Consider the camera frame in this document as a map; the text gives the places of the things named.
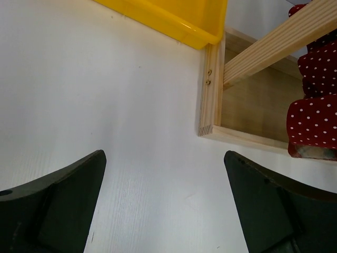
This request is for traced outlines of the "yellow plastic bin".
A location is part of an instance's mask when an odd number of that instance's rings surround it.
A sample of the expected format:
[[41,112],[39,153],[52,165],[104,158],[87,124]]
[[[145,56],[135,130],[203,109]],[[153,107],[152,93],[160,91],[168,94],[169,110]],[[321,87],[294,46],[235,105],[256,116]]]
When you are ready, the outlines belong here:
[[99,4],[200,50],[223,36],[226,0],[100,0]]

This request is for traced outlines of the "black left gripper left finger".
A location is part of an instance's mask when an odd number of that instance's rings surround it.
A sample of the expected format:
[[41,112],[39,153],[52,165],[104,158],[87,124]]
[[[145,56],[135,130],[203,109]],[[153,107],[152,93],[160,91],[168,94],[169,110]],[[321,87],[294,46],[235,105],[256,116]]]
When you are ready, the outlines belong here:
[[83,252],[105,168],[97,150],[1,191],[1,252]]

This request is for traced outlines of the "wooden clothes rack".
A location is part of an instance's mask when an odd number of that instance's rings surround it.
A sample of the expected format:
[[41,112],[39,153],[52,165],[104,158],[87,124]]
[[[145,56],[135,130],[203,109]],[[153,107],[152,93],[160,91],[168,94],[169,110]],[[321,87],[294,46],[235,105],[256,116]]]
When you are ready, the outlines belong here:
[[287,112],[304,97],[298,59],[333,30],[336,1],[294,5],[260,40],[228,28],[206,48],[198,135],[289,154]]

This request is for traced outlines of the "red polka dot skirt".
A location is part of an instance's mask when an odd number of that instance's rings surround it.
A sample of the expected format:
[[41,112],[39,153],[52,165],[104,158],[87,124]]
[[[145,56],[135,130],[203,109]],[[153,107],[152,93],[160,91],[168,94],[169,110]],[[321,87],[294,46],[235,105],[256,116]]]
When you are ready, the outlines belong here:
[[336,161],[336,30],[309,43],[298,59],[304,97],[286,117],[293,158]]

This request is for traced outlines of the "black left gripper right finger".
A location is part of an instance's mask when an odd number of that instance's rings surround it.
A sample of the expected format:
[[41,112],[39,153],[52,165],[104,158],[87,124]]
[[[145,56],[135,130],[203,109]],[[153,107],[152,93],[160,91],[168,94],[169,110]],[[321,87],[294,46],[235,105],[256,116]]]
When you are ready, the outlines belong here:
[[234,151],[224,165],[249,252],[336,252],[336,193]]

